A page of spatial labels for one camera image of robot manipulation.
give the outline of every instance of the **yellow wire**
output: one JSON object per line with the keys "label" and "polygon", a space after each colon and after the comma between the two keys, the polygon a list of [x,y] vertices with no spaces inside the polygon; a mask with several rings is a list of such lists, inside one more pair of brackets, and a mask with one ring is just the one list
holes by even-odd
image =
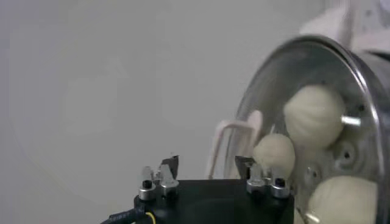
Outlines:
{"label": "yellow wire", "polygon": [[152,219],[153,224],[156,224],[156,218],[154,217],[154,215],[151,212],[147,212],[145,214],[148,215]]}

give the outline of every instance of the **black screw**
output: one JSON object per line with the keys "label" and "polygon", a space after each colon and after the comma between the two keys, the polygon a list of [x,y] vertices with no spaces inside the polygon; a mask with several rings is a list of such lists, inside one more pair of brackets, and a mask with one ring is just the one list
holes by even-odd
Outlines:
{"label": "black screw", "polygon": [[151,180],[144,180],[144,181],[142,181],[142,187],[144,189],[150,189],[150,188],[152,188],[152,185],[153,185],[153,183],[152,183]]}
{"label": "black screw", "polygon": [[286,181],[282,178],[276,178],[275,179],[275,185],[277,187],[285,187],[286,186]]}

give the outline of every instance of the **metal clamp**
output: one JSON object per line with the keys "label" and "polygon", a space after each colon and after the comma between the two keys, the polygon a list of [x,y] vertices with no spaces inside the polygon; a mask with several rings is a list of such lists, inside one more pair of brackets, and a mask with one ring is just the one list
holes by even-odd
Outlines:
{"label": "metal clamp", "polygon": [[290,195],[290,188],[283,178],[273,178],[271,184],[271,194],[275,198],[284,199]]}
{"label": "metal clamp", "polygon": [[156,185],[153,183],[153,170],[146,166],[142,169],[142,182],[138,190],[138,196],[141,200],[150,201],[156,198]]}
{"label": "metal clamp", "polygon": [[246,181],[246,191],[252,194],[255,191],[261,191],[266,182],[263,179],[263,169],[257,163],[250,168],[250,178]]}
{"label": "metal clamp", "polygon": [[162,194],[165,197],[170,197],[177,194],[177,186],[179,182],[175,180],[172,176],[171,170],[167,164],[160,166],[161,182],[160,186],[162,189]]}

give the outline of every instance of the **stainless steel container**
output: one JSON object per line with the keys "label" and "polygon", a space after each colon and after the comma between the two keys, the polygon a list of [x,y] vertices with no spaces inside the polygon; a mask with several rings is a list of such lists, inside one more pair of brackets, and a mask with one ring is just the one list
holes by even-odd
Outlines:
{"label": "stainless steel container", "polygon": [[[253,110],[260,110],[264,124],[259,139],[268,133],[288,136],[283,106],[301,87],[310,84],[337,90],[346,103],[345,116],[358,123],[347,124],[327,150],[307,156],[303,149],[295,147],[296,165],[291,182],[297,208],[306,209],[308,197],[322,180],[351,175],[377,183],[377,223],[387,223],[390,62],[368,52],[354,54],[325,37],[293,39],[277,48],[256,72],[236,118],[246,121]],[[233,131],[225,163],[226,178],[234,173],[234,156],[242,141],[243,134]]]}

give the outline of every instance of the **white bun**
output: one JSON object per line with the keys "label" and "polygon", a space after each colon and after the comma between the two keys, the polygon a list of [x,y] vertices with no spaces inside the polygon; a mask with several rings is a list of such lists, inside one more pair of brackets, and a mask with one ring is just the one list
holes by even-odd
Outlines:
{"label": "white bun", "polygon": [[303,87],[283,110],[289,137],[305,148],[326,148],[340,135],[345,110],[341,96],[330,88]]}
{"label": "white bun", "polygon": [[288,178],[295,163],[294,146],[284,135],[266,135],[255,147],[253,158],[263,169],[276,168]]}
{"label": "white bun", "polygon": [[317,187],[309,200],[308,213],[320,223],[374,224],[376,204],[377,185],[374,182],[340,176]]}

